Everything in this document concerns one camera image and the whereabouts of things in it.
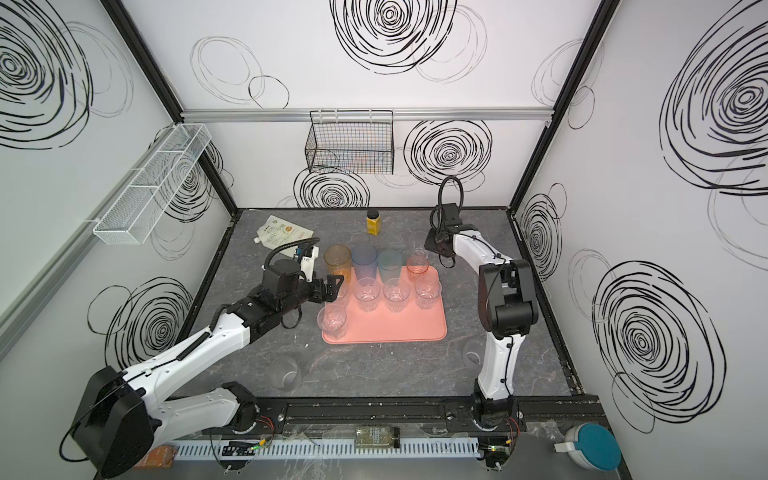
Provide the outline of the amber plastic cup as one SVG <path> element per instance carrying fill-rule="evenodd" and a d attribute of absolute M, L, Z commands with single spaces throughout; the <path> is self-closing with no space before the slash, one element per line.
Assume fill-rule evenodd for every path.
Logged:
<path fill-rule="evenodd" d="M 328 247 L 324 252 L 323 259 L 329 274 L 342 276 L 345 284 L 350 282 L 352 259 L 351 250 L 348 246 L 335 244 Z"/>

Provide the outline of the pink plastic cup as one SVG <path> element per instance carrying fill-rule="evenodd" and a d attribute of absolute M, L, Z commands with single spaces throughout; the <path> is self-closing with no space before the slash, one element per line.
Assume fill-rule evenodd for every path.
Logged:
<path fill-rule="evenodd" d="M 422 248 L 415 249 L 406 260 L 408 277 L 412 282 L 423 277 L 428 272 L 429 267 L 427 251 Z"/>

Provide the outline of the blue plastic cup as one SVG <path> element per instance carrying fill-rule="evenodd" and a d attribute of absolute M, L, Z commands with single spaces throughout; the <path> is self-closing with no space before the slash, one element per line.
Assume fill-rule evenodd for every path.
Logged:
<path fill-rule="evenodd" d="M 358 280 L 377 277 L 378 251 L 370 244 L 359 244 L 351 250 L 351 259 Z"/>

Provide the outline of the pink plastic tray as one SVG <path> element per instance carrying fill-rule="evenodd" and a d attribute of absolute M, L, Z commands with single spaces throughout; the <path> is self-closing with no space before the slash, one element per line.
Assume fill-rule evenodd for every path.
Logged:
<path fill-rule="evenodd" d="M 435 342 L 443 339 L 447 334 L 447 320 L 442 298 L 440 302 L 429 310 L 420 309 L 416 305 L 414 284 L 422 279 L 436 278 L 437 271 L 429 267 L 428 272 L 412 282 L 406 267 L 402 268 L 400 278 L 411 284 L 411 296 L 408 306 L 400 313 L 392 313 L 388 310 L 381 286 L 381 296 L 377 308 L 373 312 L 364 312 L 356 304 L 353 289 L 357 279 L 351 278 L 349 284 L 350 299 L 345 307 L 347 312 L 347 333 L 339 340 L 326 339 L 322 332 L 322 339 L 332 345 L 340 344 L 364 344 L 364 343 L 397 343 L 397 342 Z"/>

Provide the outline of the teal plastic cup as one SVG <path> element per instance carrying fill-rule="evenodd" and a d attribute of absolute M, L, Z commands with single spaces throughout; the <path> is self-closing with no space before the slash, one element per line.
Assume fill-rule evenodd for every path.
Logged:
<path fill-rule="evenodd" d="M 403 266 L 402 254 L 397 250 L 385 249 L 378 252 L 377 268 L 382 284 L 399 279 Z"/>

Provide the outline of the small clear glass front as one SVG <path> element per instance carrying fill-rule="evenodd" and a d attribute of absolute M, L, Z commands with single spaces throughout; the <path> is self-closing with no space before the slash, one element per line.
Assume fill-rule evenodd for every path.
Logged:
<path fill-rule="evenodd" d="M 442 285 L 436 278 L 422 279 L 414 284 L 416 305 L 423 310 L 435 307 L 442 298 Z"/>

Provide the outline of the clear cup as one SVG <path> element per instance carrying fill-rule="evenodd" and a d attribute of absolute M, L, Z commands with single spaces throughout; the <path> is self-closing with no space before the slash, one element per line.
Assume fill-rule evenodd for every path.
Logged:
<path fill-rule="evenodd" d="M 288 355 L 282 355 L 273 360 L 267 368 L 267 378 L 270 385 L 282 392 L 293 392 L 302 383 L 302 373 L 297 360 Z"/>

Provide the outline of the clear faceted glass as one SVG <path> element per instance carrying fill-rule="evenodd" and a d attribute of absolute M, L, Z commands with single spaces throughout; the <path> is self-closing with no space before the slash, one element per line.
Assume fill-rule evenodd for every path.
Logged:
<path fill-rule="evenodd" d="M 346 280 L 343 280 L 333 304 L 345 308 L 349 303 L 349 299 L 349 283 Z"/>

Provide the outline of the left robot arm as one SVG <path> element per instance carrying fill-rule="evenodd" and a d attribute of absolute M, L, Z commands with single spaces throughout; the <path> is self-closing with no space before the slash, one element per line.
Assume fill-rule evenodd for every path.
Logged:
<path fill-rule="evenodd" d="M 66 437 L 100 479 L 133 468 L 154 448 L 197 431 L 248 430 L 260 419 L 257 400 L 237 382 L 207 393 L 175 398 L 182 386 L 217 361 L 283 325 L 306 302 L 332 302 L 341 275 L 317 277 L 312 269 L 318 238 L 295 240 L 270 251 L 261 284 L 223 304 L 210 324 L 177 345 L 117 371 L 106 366 L 89 379 Z"/>

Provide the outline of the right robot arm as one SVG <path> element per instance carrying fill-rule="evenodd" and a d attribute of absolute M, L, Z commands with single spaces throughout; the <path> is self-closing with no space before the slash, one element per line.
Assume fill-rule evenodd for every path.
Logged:
<path fill-rule="evenodd" d="M 486 340 L 472 399 L 475 422 L 488 428 L 514 413 L 517 360 L 538 321 L 539 309 L 530 263 L 502 253 L 477 227 L 463 223 L 463 203 L 461 180 L 454 175 L 445 177 L 430 213 L 424 248 L 452 264 L 461 258 L 478 275 L 477 311 Z"/>

